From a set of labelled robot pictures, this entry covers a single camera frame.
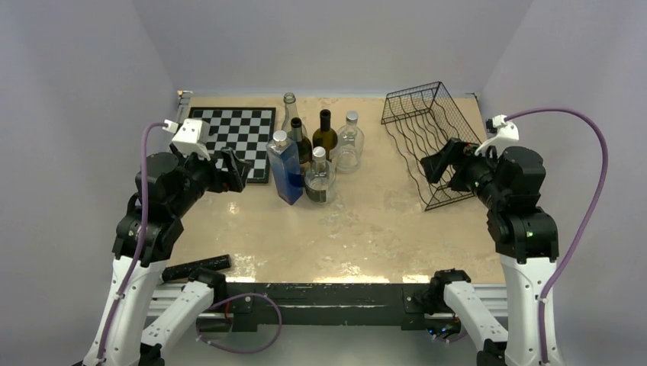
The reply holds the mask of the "blue square glass bottle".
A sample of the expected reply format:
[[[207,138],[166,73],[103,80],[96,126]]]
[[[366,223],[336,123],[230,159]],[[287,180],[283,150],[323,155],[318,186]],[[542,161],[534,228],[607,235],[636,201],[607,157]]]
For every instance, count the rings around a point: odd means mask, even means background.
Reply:
[[[292,205],[304,190],[296,142],[284,130],[277,130],[266,149],[278,196]]]

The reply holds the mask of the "dark green labelled wine bottle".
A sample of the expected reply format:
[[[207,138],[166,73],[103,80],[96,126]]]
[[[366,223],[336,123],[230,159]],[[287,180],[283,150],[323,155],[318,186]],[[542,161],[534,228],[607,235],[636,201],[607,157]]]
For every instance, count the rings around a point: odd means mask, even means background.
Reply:
[[[310,168],[311,162],[313,160],[312,156],[312,143],[305,133],[304,125],[301,118],[293,117],[290,121],[291,126],[291,138],[296,142],[298,148],[298,158],[301,168],[301,177],[305,178],[305,175]]]

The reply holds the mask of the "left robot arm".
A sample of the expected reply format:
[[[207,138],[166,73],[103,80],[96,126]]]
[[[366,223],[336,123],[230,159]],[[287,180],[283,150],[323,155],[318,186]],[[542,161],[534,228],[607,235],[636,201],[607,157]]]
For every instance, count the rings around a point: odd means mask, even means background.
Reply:
[[[177,149],[143,157],[137,192],[116,227],[100,326],[81,365],[160,364],[162,343],[143,343],[142,331],[153,292],[184,231],[182,218],[207,191],[241,192],[252,167],[231,148],[208,159]]]

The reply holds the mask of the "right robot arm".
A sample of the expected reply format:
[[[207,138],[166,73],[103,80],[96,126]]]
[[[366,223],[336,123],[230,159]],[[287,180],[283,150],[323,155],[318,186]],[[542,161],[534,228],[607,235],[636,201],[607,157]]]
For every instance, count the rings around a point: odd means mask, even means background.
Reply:
[[[546,176],[542,157],[522,146],[479,153],[453,138],[420,164],[430,183],[452,169],[449,188],[472,193],[486,207],[488,233],[504,270],[507,325],[477,297],[463,270],[437,271],[420,302],[430,313],[448,311],[458,318],[479,365],[563,364],[547,288],[556,270],[558,228],[538,205]]]

